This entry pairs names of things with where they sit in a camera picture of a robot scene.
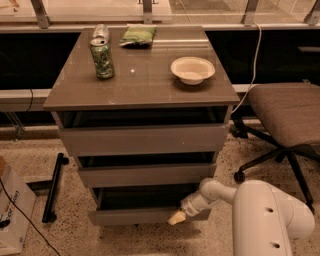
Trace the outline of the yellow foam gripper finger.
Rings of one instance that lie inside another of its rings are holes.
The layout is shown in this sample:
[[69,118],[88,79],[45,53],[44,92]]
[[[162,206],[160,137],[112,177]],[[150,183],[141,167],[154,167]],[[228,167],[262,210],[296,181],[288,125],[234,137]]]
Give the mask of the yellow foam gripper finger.
[[169,219],[169,225],[176,225],[186,220],[186,214],[182,210],[177,210]]

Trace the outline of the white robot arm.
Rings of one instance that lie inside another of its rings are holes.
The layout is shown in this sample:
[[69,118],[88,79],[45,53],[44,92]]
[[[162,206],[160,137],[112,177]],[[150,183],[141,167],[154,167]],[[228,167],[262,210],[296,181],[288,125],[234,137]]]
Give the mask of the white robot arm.
[[202,180],[168,223],[181,223],[218,200],[232,206],[233,256],[293,256],[290,241],[305,239],[315,229],[310,208],[275,186],[249,180],[234,188],[213,178]]

